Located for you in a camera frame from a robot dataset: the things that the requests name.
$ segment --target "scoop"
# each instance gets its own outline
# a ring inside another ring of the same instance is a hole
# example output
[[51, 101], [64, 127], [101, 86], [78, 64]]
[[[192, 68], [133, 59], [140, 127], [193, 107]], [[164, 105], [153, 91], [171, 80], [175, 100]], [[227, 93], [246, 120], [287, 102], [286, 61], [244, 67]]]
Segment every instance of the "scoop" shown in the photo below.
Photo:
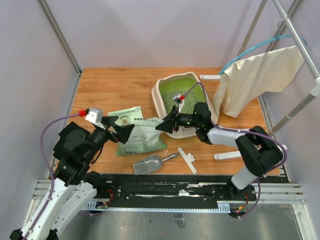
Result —
[[180, 153], [174, 153], [167, 156], [164, 159], [161, 159], [161, 157], [155, 154], [147, 156], [133, 164], [134, 173], [135, 175], [139, 175], [139, 174], [148, 174], [148, 173], [158, 171], [162, 167], [162, 163], [164, 161], [175, 158], [176, 156], [179, 156], [179, 155]]

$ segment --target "blue tube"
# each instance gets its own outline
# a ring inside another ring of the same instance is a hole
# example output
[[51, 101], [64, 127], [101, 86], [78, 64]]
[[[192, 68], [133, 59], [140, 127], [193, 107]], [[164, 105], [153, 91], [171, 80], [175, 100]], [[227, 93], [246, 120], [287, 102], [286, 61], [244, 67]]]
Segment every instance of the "blue tube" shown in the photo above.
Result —
[[[276, 40], [279, 40], [279, 39], [284, 39], [284, 38], [290, 38], [291, 35], [281, 35], [281, 36], [276, 36], [276, 37], [273, 37], [273, 38], [270, 38], [269, 40], [266, 40], [266, 41], [263, 41], [253, 47], [251, 47], [250, 49], [244, 51], [243, 53], [241, 53], [239, 56], [237, 56], [235, 59], [233, 59], [232, 61], [228, 62], [224, 68], [221, 69], [221, 71], [219, 72], [219, 75], [223, 74], [224, 71], [231, 65], [233, 64], [235, 61], [238, 61], [240, 58], [242, 58], [244, 55], [246, 55], [247, 53], [250, 53], [251, 51], [265, 45], [265, 44], [268, 44], [268, 43], [271, 43], [273, 41], [276, 41]], [[307, 46], [307, 40], [302, 38], [302, 40], [304, 41], [304, 44]]]

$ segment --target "black wire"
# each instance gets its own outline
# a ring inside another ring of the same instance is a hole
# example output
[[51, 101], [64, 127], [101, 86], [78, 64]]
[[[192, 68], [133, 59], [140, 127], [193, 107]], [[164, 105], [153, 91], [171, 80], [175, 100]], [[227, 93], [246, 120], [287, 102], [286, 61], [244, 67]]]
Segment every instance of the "black wire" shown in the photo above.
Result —
[[102, 147], [100, 148], [100, 152], [99, 152], [98, 156], [96, 156], [95, 160], [92, 158], [92, 162], [91, 162], [91, 164], [96, 163], [96, 161], [97, 161], [97, 160], [98, 160], [98, 158], [100, 157], [100, 155], [101, 155], [101, 153], [102, 153], [102, 150], [103, 150], [103, 149], [104, 149], [104, 146], [102, 146]]

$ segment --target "gray wall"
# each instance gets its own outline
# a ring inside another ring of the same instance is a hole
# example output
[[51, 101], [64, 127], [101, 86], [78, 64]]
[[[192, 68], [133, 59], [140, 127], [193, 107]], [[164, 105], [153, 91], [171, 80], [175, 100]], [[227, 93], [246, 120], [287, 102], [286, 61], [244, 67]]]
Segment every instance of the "gray wall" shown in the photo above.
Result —
[[[320, 9], [319, 0], [305, 1], [294, 16], [299, 33], [308, 41], [308, 50], [320, 69]], [[293, 41], [281, 41], [279, 48], [293, 45]], [[271, 117], [277, 123], [293, 109], [315, 86], [314, 79], [304, 64], [293, 82], [283, 93], [265, 93]], [[320, 237], [320, 99], [314, 100], [277, 135], [288, 146], [286, 167], [293, 182], [300, 183], [311, 218]]]
[[[77, 75], [37, 1], [2, 0], [0, 36], [0, 238], [9, 239], [47, 176], [41, 131], [67, 113]], [[45, 137], [48, 156], [62, 124]]]
[[[84, 68], [223, 67], [237, 55], [261, 1], [47, 2]], [[271, 38], [280, 20], [269, 0], [248, 47]]]

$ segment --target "wooden table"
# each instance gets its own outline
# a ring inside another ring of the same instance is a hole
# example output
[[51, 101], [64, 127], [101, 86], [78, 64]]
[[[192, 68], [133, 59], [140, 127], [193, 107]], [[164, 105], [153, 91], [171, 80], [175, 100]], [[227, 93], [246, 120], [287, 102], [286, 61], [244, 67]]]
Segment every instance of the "wooden table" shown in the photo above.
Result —
[[[144, 118], [157, 116], [151, 89], [160, 78], [172, 74], [194, 72], [200, 74], [217, 75], [220, 68], [85, 68], [74, 100], [72, 114], [80, 109], [90, 107], [100, 108], [106, 115], [108, 112], [141, 106]], [[219, 81], [203, 81], [209, 98], [219, 86]], [[83, 118], [72, 119], [90, 132], [94, 127]], [[230, 128], [251, 128], [255, 125], [266, 127], [258, 99], [253, 100], [237, 117], [227, 116], [220, 111], [218, 123]], [[166, 133], [161, 135], [168, 148], [153, 152], [164, 157], [176, 153], [182, 147], [186, 154], [191, 153], [195, 158], [193, 163], [197, 174], [233, 175], [244, 163], [241, 158], [216, 161], [214, 154], [235, 151], [235, 148], [224, 145], [208, 145], [200, 142], [197, 137], [173, 139]], [[117, 144], [107, 142], [98, 161], [91, 165], [90, 171], [100, 173], [133, 173], [133, 163], [151, 153], [116, 156]], [[157, 174], [191, 174], [191, 170], [181, 156], [166, 161]]]

